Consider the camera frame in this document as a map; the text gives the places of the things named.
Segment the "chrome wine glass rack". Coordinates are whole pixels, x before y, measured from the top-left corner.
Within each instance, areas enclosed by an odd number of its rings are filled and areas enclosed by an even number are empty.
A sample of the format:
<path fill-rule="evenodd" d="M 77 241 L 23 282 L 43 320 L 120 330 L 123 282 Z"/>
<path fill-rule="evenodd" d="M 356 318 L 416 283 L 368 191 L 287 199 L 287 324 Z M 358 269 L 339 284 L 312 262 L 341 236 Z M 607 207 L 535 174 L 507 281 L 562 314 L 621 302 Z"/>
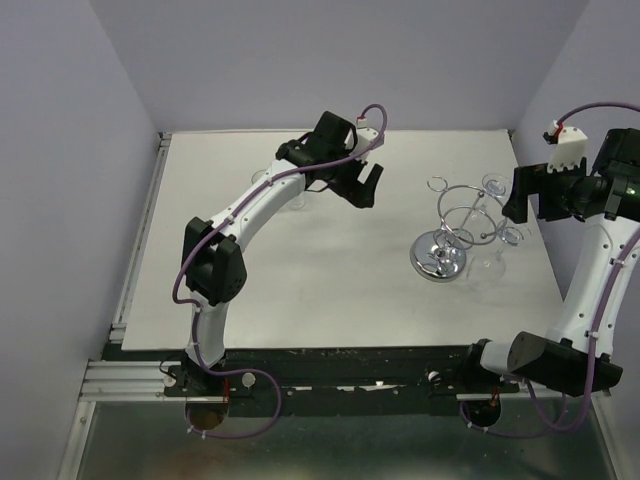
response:
<path fill-rule="evenodd" d="M 488 246 L 499 238 L 506 225 L 502 209 L 512 183 L 500 174 L 489 173 L 478 186 L 451 185 L 442 176 L 432 176 L 427 186 L 438 195 L 439 226 L 414 240 L 409 260 L 422 278 L 452 282 L 469 263 L 471 249 Z"/>

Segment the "ribbed wine glass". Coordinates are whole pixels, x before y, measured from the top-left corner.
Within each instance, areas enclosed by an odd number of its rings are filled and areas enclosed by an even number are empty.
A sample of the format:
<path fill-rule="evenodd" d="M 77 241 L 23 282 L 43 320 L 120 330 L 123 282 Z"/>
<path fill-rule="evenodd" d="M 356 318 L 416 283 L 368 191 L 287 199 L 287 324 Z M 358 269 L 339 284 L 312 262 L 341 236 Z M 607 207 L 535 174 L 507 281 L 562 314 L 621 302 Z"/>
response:
<path fill-rule="evenodd" d="M 287 203 L 287 208 L 291 211 L 301 210 L 306 204 L 305 197 L 300 194 Z"/>

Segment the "tall wine glass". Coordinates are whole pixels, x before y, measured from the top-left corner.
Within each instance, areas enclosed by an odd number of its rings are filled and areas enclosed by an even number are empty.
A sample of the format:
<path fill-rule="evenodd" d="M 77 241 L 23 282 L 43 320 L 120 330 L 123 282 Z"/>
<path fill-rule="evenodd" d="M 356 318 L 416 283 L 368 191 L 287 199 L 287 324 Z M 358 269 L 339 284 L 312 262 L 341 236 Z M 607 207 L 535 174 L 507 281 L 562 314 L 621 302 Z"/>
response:
<path fill-rule="evenodd" d="M 488 173 L 482 178 L 482 186 L 485 191 L 502 204 L 508 200 L 511 192 L 511 181 L 500 174 Z M 487 246 L 476 251 L 471 259 L 466 280 L 470 290 L 483 292 L 493 287 L 506 272 L 506 252 L 512 247 L 517 238 L 508 230 L 509 220 L 502 216 L 497 222 L 497 236 L 488 250 Z"/>

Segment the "short clear wine glass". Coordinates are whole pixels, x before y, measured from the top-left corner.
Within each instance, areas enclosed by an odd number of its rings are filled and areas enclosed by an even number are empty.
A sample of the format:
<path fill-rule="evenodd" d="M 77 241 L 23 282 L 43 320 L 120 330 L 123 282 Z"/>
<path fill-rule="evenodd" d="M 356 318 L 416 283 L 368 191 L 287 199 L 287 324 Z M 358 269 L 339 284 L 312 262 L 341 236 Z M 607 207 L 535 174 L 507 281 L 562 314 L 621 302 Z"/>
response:
<path fill-rule="evenodd" d="M 251 183 L 253 185 L 267 184 L 271 182 L 271 172 L 268 169 L 263 169 L 255 172 L 251 177 Z"/>

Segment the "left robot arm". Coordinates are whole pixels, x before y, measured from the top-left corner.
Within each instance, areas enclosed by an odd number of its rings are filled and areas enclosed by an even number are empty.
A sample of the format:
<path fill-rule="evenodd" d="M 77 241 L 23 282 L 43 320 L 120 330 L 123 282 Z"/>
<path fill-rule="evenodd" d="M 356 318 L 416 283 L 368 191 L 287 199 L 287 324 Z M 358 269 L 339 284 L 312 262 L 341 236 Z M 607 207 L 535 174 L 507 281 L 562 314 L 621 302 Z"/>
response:
<path fill-rule="evenodd" d="M 281 144 L 270 166 L 234 203 L 208 220 L 189 221 L 174 285 L 190 292 L 184 300 L 192 307 L 186 354 L 194 364 L 187 382 L 197 393 L 209 395 L 221 385 L 216 364 L 225 354 L 229 304 L 247 281 L 244 252 L 249 242 L 316 182 L 356 208 L 373 207 L 383 168 L 375 164 L 365 180 L 359 176 L 369 153 L 383 145 L 385 131 L 370 127 L 364 114 L 350 122 L 326 111 L 312 131 Z"/>

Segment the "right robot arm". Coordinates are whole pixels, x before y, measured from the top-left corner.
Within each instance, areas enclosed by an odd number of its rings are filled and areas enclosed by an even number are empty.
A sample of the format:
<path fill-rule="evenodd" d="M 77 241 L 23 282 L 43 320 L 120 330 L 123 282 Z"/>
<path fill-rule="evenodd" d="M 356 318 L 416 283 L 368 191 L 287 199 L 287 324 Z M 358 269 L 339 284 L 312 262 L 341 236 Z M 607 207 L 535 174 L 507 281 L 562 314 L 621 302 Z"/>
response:
<path fill-rule="evenodd" d="M 616 386 L 623 372 L 611 357 L 617 315 L 639 259 L 639 132 L 609 130 L 592 167 L 580 129 L 559 125 L 545 138 L 555 147 L 550 161 L 515 169 L 502 213 L 525 223 L 535 195 L 538 219 L 583 222 L 579 261 L 562 313 L 545 335 L 521 332 L 507 343 L 474 344 L 478 357 L 459 370 L 474 392 L 504 375 L 579 397 Z"/>

